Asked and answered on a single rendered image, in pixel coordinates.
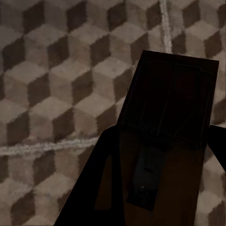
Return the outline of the mousetrap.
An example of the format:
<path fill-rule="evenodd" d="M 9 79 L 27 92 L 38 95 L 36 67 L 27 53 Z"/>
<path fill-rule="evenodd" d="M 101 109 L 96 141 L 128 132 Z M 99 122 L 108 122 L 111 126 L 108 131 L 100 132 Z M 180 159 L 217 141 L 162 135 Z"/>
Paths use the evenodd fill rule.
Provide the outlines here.
<path fill-rule="evenodd" d="M 143 50 L 117 120 L 125 226 L 194 226 L 218 60 Z M 112 206 L 112 155 L 94 210 Z"/>

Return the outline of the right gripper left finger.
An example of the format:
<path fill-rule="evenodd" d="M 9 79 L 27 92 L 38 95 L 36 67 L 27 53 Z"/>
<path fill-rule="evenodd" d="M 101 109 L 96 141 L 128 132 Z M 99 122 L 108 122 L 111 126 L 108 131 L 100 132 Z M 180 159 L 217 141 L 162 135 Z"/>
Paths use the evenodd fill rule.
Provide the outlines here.
<path fill-rule="evenodd" d="M 109 155 L 112 206 L 109 210 L 94 210 Z M 101 134 L 54 226 L 125 226 L 118 125 Z"/>

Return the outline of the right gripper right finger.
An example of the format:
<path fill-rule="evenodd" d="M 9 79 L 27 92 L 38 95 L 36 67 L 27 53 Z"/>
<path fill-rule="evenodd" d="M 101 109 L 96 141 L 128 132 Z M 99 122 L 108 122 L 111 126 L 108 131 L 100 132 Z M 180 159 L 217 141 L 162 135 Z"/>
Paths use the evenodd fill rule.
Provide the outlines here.
<path fill-rule="evenodd" d="M 206 140 L 226 172 L 226 128 L 211 125 Z"/>

